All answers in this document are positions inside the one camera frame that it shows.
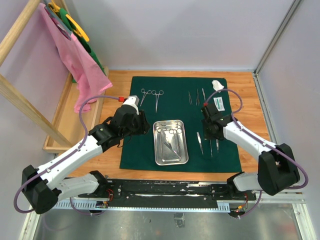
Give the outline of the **white gauze roll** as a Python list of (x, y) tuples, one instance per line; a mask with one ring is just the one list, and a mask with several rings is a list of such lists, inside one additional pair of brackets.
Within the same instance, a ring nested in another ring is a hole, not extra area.
[(222, 89), (225, 88), (225, 86), (222, 85), (218, 80), (213, 80), (211, 83), (215, 91), (221, 91)]

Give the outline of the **steel tweezers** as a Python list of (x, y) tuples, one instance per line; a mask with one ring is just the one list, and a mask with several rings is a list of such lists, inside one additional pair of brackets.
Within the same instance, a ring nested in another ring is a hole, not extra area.
[(191, 94), (189, 91), (188, 91), (188, 100), (189, 100), (189, 104), (192, 105), (193, 101), (192, 101), (192, 97), (191, 97)]
[(197, 89), (197, 91), (196, 91), (196, 105), (197, 106), (200, 105), (199, 89)]
[(205, 94), (204, 88), (201, 88), (201, 91), (203, 95), (203, 101), (206, 102), (206, 94)]

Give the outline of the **dark green surgical cloth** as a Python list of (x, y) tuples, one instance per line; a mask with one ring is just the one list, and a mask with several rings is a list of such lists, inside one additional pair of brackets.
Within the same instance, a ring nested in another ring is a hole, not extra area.
[[(159, 97), (157, 112), (155, 112), (155, 96), (148, 94), (141, 106), (150, 125), (157, 121), (181, 120), (184, 123), (186, 144), (189, 160), (186, 164), (160, 166), (155, 162), (154, 136), (149, 130), (146, 135), (136, 135), (125, 138), (122, 148), (120, 168), (144, 171), (165, 172), (196, 172), (196, 173), (238, 173), (241, 163), (238, 147), (228, 140), (219, 141), (219, 153), (216, 141), (212, 140), (213, 157), (211, 157), (209, 140), (201, 139), (203, 155), (198, 143), (197, 132), (203, 137), (201, 105), (196, 105), (197, 89), (200, 104), (205, 97), (213, 92), (213, 78), (197, 77), (151, 77), (134, 76), (131, 81), (130, 95), (136, 95), (141, 100), (141, 89), (163, 90)], [(191, 94), (192, 105), (189, 103), (188, 91)]]

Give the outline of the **steel forceps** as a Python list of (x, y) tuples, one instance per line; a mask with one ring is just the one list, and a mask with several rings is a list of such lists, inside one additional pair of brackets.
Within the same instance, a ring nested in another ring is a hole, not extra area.
[(145, 98), (146, 98), (146, 96), (147, 95), (150, 95), (151, 93), (152, 93), (152, 91), (151, 90), (145, 90), (144, 88), (142, 88), (141, 90), (140, 90), (140, 92), (143, 94), (142, 95), (142, 100), (141, 100), (141, 102), (140, 102), (140, 107), (142, 106), (142, 104), (143, 104), (143, 102), (144, 102), (144, 100), (145, 100)]
[(162, 96), (164, 94), (164, 91), (163, 90), (159, 90), (159, 91), (152, 90), (151, 94), (155, 96), (155, 112), (157, 113), (159, 98), (160, 98), (160, 96)]

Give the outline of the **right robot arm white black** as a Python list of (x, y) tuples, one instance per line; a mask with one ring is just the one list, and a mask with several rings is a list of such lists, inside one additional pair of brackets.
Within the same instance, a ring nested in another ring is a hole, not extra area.
[(240, 172), (227, 179), (227, 196), (240, 199), (245, 191), (263, 191), (270, 196), (300, 181), (292, 149), (277, 145), (247, 129), (232, 115), (223, 116), (214, 103), (204, 103), (202, 126), (207, 140), (228, 140), (249, 153), (258, 163), (256, 173)]

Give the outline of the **blue suture packet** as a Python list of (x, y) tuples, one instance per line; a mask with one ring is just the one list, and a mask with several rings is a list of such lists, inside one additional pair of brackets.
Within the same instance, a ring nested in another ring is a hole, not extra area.
[(222, 97), (214, 97), (214, 104), (219, 112), (225, 111), (224, 102)]

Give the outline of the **steel instrument tray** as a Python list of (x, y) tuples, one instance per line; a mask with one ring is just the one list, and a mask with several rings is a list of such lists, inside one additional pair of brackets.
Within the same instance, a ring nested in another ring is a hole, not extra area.
[(156, 121), (153, 141), (157, 165), (184, 165), (189, 161), (185, 126), (181, 120)]

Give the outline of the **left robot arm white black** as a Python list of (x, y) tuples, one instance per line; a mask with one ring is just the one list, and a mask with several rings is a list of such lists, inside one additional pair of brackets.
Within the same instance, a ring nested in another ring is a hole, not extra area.
[(150, 125), (137, 96), (125, 99), (114, 116), (86, 131), (85, 137), (51, 162), (22, 171), (21, 190), (33, 211), (44, 214), (61, 200), (82, 194), (101, 198), (107, 193), (107, 181), (99, 171), (82, 177), (67, 176), (88, 160), (118, 146), (128, 136), (145, 135)]

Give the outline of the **steel surgical scissors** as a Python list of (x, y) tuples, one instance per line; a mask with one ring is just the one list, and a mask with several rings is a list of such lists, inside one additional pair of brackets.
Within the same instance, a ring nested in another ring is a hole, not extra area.
[(178, 132), (174, 129), (169, 129), (168, 132), (170, 135), (172, 135), (172, 137), (169, 137), (169, 135), (166, 134), (167, 129), (165, 127), (158, 128), (157, 132), (161, 134), (164, 141), (163, 144), (174, 153), (175, 161), (179, 161), (181, 159), (181, 156), (179, 155), (177, 144), (175, 148), (173, 147), (173, 144), (172, 144), (172, 139), (174, 139), (174, 137), (176, 138), (178, 137)]

